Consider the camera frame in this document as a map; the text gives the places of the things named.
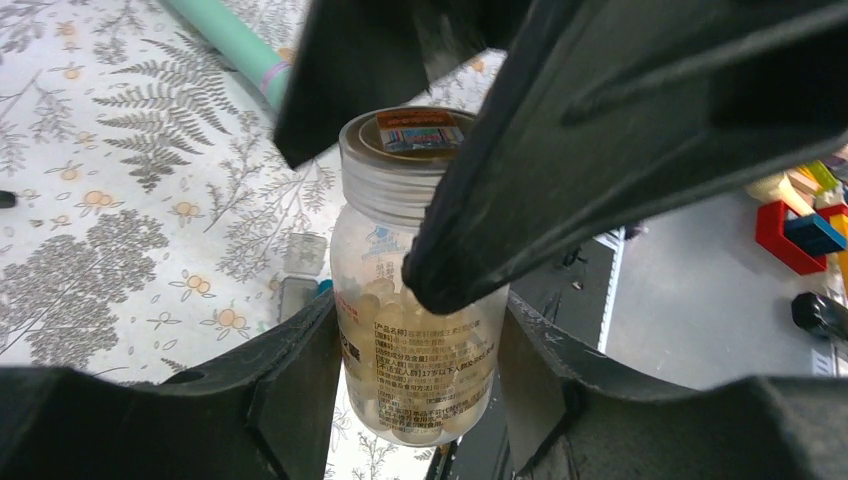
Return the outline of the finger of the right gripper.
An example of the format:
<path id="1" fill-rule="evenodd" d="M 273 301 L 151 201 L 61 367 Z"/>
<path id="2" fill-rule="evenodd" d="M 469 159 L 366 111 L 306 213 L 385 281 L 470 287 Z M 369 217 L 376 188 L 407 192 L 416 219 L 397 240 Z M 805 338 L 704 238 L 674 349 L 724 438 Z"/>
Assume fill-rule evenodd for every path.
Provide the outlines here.
<path id="1" fill-rule="evenodd" d="M 313 1 L 273 143 L 296 169 L 370 111 L 402 105 L 487 49 L 508 49 L 527 1 Z"/>
<path id="2" fill-rule="evenodd" d="M 402 278 L 454 312 L 597 234 L 847 140 L 843 1 L 536 1 Z"/>

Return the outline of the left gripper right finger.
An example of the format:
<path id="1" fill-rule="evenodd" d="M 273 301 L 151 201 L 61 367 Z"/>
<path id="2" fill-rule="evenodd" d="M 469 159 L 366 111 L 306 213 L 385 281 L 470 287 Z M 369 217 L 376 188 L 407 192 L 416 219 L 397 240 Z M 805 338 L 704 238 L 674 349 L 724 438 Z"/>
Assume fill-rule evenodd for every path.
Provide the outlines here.
<path id="1" fill-rule="evenodd" d="M 843 479 L 847 383 L 751 376 L 706 391 L 639 372 L 509 297 L 499 372 L 520 479 Z"/>

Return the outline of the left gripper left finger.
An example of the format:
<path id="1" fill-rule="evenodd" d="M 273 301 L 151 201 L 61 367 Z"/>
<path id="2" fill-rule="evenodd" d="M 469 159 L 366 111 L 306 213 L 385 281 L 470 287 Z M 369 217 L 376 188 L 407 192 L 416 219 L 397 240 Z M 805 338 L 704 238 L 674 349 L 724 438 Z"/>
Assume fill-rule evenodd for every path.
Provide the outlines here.
<path id="1" fill-rule="evenodd" d="M 334 298 L 159 385 L 1 371 L 5 479 L 320 479 L 341 353 Z"/>

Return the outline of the amber glass pill bottle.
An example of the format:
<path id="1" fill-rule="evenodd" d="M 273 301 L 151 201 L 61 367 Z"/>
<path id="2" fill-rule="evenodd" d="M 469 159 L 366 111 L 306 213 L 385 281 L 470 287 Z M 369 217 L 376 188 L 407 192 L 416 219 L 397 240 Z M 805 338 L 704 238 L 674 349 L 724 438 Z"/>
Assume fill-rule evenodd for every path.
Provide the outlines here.
<path id="1" fill-rule="evenodd" d="M 366 113 L 339 135 L 345 206 L 330 267 L 351 406 L 377 436 L 429 447 L 457 439 L 492 390 L 506 289 L 449 315 L 401 277 L 425 210 L 474 115 L 429 106 Z"/>

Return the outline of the teal pill organizer box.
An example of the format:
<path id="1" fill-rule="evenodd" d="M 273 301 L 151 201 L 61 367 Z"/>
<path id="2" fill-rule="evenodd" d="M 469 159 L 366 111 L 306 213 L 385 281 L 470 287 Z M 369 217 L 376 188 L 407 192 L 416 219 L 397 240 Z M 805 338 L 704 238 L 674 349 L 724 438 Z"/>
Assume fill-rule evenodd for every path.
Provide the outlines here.
<path id="1" fill-rule="evenodd" d="M 313 233 L 292 233 L 284 257 L 278 323 L 282 324 L 312 301 L 322 282 L 328 240 Z"/>

